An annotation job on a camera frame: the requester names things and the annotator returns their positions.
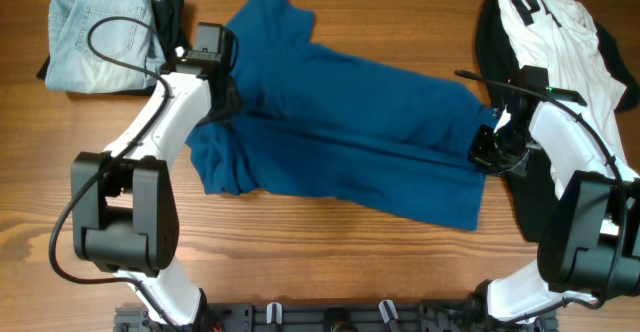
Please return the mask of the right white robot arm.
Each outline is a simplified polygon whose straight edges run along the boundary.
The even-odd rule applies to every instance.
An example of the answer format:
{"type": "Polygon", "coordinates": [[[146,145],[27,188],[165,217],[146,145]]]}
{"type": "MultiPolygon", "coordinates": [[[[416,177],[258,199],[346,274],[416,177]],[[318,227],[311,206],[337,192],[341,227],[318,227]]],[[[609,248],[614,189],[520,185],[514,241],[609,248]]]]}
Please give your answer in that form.
{"type": "Polygon", "coordinates": [[[597,310],[639,294],[639,175],[598,132],[587,102],[548,85],[544,68],[525,66],[508,82],[495,127],[482,126],[470,160],[488,175],[521,172],[534,151],[560,186],[536,259],[470,293],[455,321],[515,329],[571,304],[597,310]]]}

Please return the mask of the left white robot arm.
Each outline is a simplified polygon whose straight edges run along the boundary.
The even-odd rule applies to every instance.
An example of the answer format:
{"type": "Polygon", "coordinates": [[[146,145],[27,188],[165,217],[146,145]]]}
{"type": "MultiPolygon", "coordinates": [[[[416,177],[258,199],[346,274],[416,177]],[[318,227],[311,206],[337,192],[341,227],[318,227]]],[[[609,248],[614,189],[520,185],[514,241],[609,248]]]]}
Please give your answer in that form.
{"type": "Polygon", "coordinates": [[[169,171],[191,131],[226,123],[242,106],[231,76],[239,55],[234,33],[201,23],[193,49],[174,52],[156,73],[142,111],[100,153],[82,152],[71,166],[76,255],[124,282],[148,310],[155,331],[215,331],[205,293],[186,276],[175,253],[179,218],[169,171]]]}

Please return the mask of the blue polo shirt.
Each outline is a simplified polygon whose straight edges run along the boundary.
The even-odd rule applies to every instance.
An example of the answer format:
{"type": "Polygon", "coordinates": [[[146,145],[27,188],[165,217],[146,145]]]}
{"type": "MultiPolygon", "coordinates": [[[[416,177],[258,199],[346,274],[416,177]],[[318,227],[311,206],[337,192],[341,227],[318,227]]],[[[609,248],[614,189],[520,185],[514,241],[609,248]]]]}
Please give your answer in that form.
{"type": "Polygon", "coordinates": [[[243,106],[188,137],[204,190],[333,197],[476,229],[485,177],[468,153],[493,111],[460,83],[314,43],[314,24],[289,0],[248,0],[229,21],[243,106]]]}

